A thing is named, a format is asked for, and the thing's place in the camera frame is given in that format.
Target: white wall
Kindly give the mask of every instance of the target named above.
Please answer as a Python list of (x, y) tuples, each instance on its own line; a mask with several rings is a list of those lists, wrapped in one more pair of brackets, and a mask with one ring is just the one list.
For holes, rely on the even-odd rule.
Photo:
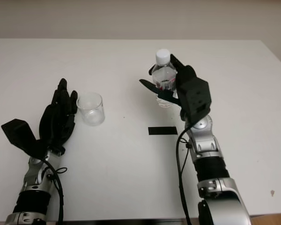
[(281, 60), (281, 0), (0, 0), (0, 38), (260, 39)]

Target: bottle label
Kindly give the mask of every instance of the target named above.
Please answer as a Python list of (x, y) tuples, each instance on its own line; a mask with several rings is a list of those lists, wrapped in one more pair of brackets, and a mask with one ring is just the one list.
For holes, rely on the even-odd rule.
[(173, 78), (171, 80), (165, 80), (165, 81), (161, 81), (161, 82), (156, 82), (156, 86), (160, 90), (171, 90), (171, 91), (174, 91), (176, 89), (175, 78)]

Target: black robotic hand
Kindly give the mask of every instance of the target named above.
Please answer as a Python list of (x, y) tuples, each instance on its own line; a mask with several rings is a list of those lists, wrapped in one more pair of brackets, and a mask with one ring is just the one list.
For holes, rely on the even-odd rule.
[(173, 97), (171, 90), (160, 90), (153, 83), (141, 79), (140, 82), (159, 98), (181, 106), (180, 117), (193, 126), (210, 112), (211, 97), (208, 82), (197, 77), (194, 69), (184, 66), (173, 54), (170, 61), (176, 68), (176, 90), (178, 98)]
[(50, 147), (57, 154), (64, 154), (62, 145), (71, 136), (77, 113), (77, 92), (74, 90), (69, 96), (67, 81), (62, 78), (54, 92), (50, 105), (45, 109), (39, 124), (40, 140), (36, 140), (28, 123), (14, 119), (1, 127), (8, 140), (28, 155), (42, 159)]

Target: plastic water bottle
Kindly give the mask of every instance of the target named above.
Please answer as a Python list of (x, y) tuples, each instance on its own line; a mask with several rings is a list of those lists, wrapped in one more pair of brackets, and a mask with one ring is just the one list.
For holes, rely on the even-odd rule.
[[(156, 65), (152, 69), (153, 83), (161, 90), (176, 91), (175, 79), (176, 70), (170, 62), (170, 52), (167, 49), (160, 49), (156, 52)], [(160, 107), (167, 108), (171, 103), (157, 97)]]

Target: black rectangle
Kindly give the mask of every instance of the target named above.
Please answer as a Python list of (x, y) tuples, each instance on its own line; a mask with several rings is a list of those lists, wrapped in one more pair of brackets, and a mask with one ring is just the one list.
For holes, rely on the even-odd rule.
[(176, 127), (148, 127), (149, 135), (177, 135)]

